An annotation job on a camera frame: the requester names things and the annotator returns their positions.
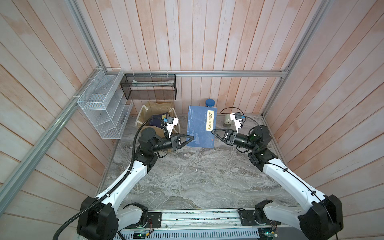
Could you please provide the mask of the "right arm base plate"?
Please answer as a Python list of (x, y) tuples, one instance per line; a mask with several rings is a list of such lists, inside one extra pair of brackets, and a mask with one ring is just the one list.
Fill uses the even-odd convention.
[(242, 226), (280, 226), (282, 223), (278, 221), (270, 221), (267, 219), (257, 220), (257, 214), (255, 210), (246, 210), (244, 208), (238, 208), (237, 213), (240, 217)]

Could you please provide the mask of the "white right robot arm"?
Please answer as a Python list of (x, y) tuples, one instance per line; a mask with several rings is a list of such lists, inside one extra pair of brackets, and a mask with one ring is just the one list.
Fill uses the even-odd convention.
[(285, 207), (264, 200), (255, 206), (255, 223), (266, 225), (277, 221), (300, 230), (309, 240), (328, 240), (343, 230), (341, 200), (316, 190), (292, 172), (268, 148), (272, 137), (266, 126), (256, 126), (248, 135), (231, 129), (211, 132), (226, 145), (246, 149), (251, 164), (279, 183), (299, 204), (298, 207)]

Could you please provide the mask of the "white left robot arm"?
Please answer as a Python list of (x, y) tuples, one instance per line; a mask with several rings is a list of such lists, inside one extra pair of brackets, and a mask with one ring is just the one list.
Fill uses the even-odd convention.
[(95, 198), (87, 197), (81, 204), (77, 233), (88, 240), (112, 240), (128, 226), (147, 227), (148, 209), (142, 204), (129, 204), (120, 209), (125, 197), (146, 176), (160, 158), (158, 152), (179, 150), (192, 142), (194, 137), (175, 134), (161, 138), (153, 128), (146, 128), (135, 136), (139, 146), (129, 167)]

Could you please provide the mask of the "tan canvas bag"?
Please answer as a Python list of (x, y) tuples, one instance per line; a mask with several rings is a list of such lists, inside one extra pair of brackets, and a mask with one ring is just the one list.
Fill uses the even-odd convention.
[(148, 119), (156, 118), (146, 123), (143, 127), (143, 130), (151, 127), (156, 131), (158, 136), (163, 138), (165, 137), (165, 134), (159, 118), (163, 120), (167, 119), (168, 117), (178, 118), (172, 103), (158, 104), (154, 102), (147, 102), (145, 105), (142, 105), (142, 108), (138, 113), (135, 126), (139, 128)]

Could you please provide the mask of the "navy book yellow label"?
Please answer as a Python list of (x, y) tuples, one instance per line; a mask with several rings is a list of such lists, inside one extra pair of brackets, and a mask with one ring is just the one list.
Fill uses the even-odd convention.
[(157, 128), (162, 128), (164, 125), (164, 119), (167, 119), (169, 113), (162, 113), (159, 115), (152, 115), (151, 120), (149, 121), (149, 126), (154, 126)]
[(189, 106), (187, 135), (194, 139), (188, 147), (213, 149), (215, 136), (211, 133), (216, 128), (217, 108)]

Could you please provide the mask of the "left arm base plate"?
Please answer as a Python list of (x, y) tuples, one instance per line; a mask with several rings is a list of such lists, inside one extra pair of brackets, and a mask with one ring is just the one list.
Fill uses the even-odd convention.
[(158, 229), (162, 224), (161, 212), (149, 212), (144, 219), (144, 222), (131, 225), (133, 229), (149, 229), (151, 227)]

